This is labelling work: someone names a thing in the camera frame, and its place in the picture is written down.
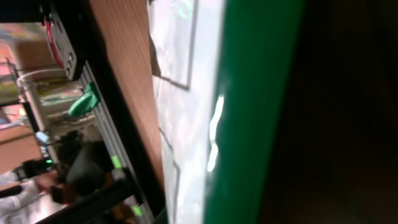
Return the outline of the green white gloves package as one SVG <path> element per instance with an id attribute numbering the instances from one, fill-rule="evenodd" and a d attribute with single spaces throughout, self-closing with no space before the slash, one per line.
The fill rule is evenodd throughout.
<path id="1" fill-rule="evenodd" d="M 305 3 L 147 3 L 169 223 L 255 223 Z"/>

